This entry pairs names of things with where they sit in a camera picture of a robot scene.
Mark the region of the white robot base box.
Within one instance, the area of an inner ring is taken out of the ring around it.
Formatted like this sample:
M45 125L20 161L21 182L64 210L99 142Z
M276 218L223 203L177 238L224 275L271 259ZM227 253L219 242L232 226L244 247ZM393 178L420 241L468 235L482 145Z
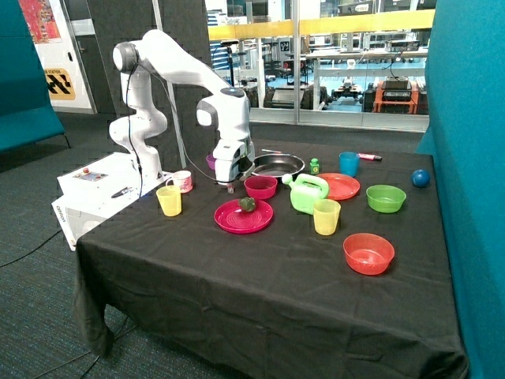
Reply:
M71 250L77 240L171 176L141 179L130 155L114 152L58 177L62 196L52 203Z

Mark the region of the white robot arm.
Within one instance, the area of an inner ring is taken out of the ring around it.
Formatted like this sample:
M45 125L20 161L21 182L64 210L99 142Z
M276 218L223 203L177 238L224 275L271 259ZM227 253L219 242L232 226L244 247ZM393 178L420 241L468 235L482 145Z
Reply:
M195 85L210 92L197 104L196 120L200 126L219 132L213 150L216 182L232 186L252 173L256 154L249 130L249 99L243 90L231 86L160 30L117 44L113 61L121 73L123 101L135 113L113 121L109 133L129 152L142 184L158 182L162 177L158 150L145 142L167 128L166 116L152 99L154 75L171 84Z

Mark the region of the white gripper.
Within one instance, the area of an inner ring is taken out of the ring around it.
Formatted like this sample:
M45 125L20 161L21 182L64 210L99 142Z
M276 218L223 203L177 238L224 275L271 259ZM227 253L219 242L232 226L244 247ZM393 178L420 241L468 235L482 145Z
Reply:
M249 176L254 168L256 158L252 140L243 141L220 139L214 149L215 180L227 184L227 192L234 193L235 180Z

